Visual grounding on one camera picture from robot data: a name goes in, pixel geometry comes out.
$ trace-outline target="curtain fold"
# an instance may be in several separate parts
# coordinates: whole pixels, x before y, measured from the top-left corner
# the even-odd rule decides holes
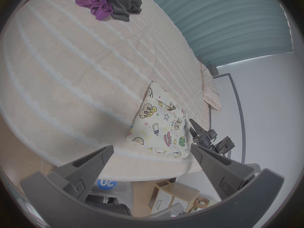
[[[290,28],[278,0],[154,2],[206,65],[292,52]]]

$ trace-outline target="drawer handle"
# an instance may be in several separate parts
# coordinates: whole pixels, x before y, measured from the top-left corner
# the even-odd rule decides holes
[[[162,200],[159,202],[159,205],[158,205],[158,208],[157,208],[157,210],[159,210],[159,206],[161,205],[161,203],[162,203]]]

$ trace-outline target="star print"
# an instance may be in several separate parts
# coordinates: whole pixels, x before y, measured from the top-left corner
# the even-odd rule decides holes
[[[168,113],[167,113],[167,114],[164,114],[164,115],[165,115],[165,118],[164,118],[164,119],[166,119],[166,120],[168,121],[168,118],[169,118]]]

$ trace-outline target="wooden cabinet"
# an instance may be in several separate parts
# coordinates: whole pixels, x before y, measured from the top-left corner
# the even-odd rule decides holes
[[[147,206],[151,209],[151,214],[164,210],[176,203],[180,203],[184,207],[185,212],[188,212],[193,207],[193,203],[200,192],[177,182],[163,186],[156,184],[155,188],[154,193],[157,193],[157,195],[156,197],[153,195],[150,200],[153,206]]]

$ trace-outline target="blue circular sticker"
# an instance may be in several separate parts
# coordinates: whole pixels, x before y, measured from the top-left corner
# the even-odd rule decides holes
[[[110,181],[110,180],[103,180],[103,179],[97,179],[97,185],[100,189],[103,190],[110,190],[116,186],[116,181]]]

